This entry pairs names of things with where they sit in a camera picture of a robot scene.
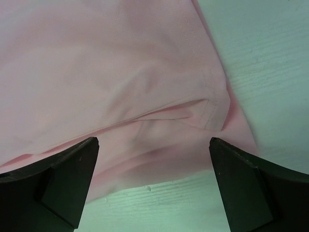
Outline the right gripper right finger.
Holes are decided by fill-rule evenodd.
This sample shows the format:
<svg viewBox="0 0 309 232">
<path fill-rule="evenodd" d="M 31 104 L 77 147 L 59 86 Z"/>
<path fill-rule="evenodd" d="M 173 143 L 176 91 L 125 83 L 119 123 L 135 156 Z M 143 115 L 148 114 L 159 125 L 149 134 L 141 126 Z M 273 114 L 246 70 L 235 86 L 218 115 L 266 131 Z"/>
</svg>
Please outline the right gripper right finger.
<svg viewBox="0 0 309 232">
<path fill-rule="evenodd" d="M 232 232 L 307 232 L 309 176 L 211 138 L 210 155 Z"/>
</svg>

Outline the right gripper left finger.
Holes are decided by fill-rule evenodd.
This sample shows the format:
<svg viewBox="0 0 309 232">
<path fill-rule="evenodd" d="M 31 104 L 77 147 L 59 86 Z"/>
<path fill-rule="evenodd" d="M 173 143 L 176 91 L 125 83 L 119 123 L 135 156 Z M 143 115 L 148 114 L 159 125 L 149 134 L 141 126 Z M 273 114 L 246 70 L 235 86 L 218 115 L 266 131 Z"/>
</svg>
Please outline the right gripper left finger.
<svg viewBox="0 0 309 232">
<path fill-rule="evenodd" d="M 98 158 L 96 137 L 0 175 L 2 232 L 78 228 Z"/>
</svg>

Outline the pink t shirt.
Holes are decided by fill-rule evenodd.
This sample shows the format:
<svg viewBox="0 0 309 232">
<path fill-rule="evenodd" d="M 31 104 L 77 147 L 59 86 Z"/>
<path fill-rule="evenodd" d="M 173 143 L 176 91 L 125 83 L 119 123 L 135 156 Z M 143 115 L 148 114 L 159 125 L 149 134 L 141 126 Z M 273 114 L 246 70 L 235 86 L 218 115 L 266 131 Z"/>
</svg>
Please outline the pink t shirt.
<svg viewBox="0 0 309 232">
<path fill-rule="evenodd" d="M 87 199 L 257 155 L 196 0 L 3 0 L 0 171 L 97 137 Z"/>
</svg>

